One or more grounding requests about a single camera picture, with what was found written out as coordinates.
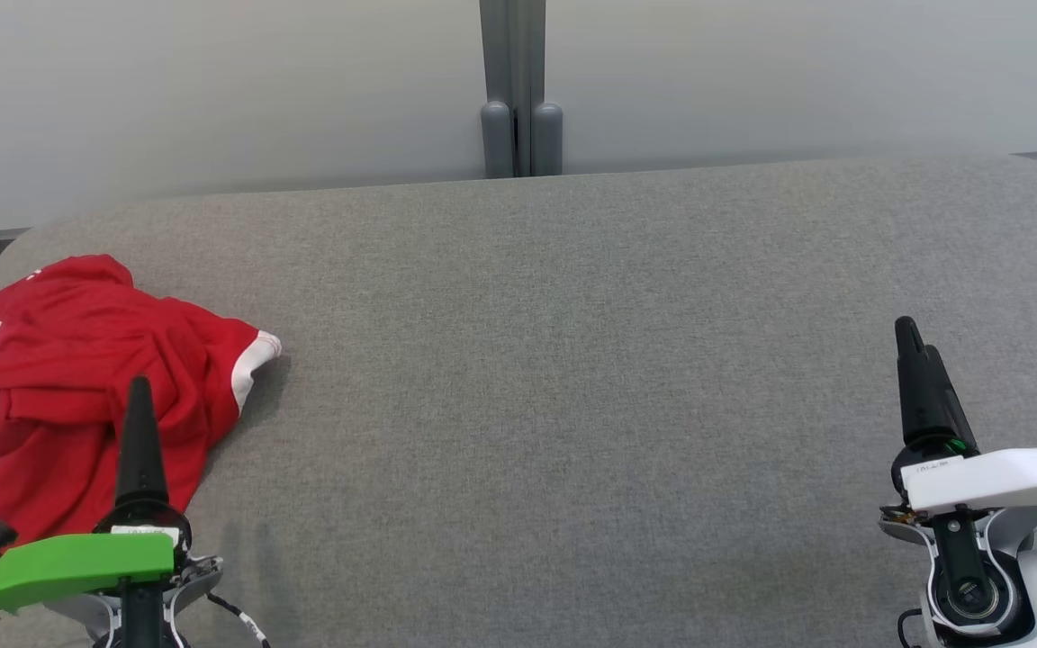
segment robotic arm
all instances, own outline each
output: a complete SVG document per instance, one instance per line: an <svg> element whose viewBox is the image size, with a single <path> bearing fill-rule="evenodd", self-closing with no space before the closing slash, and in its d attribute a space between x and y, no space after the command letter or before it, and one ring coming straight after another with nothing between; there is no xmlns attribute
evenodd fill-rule
<svg viewBox="0 0 1037 648"><path fill-rule="evenodd" d="M222 580L222 559L190 553L190 522L170 508L144 377L131 385L119 444L114 508L93 533L5 550L17 534L0 522L0 611L44 603L82 623L91 648L189 648L175 617L205 596L239 616L269 648L254 620L211 594Z"/></svg>
<svg viewBox="0 0 1037 648"><path fill-rule="evenodd" d="M927 645L1037 648L1037 448L980 454L945 365L909 317L896 321L904 450L891 468L897 506L879 527L927 551Z"/></svg>

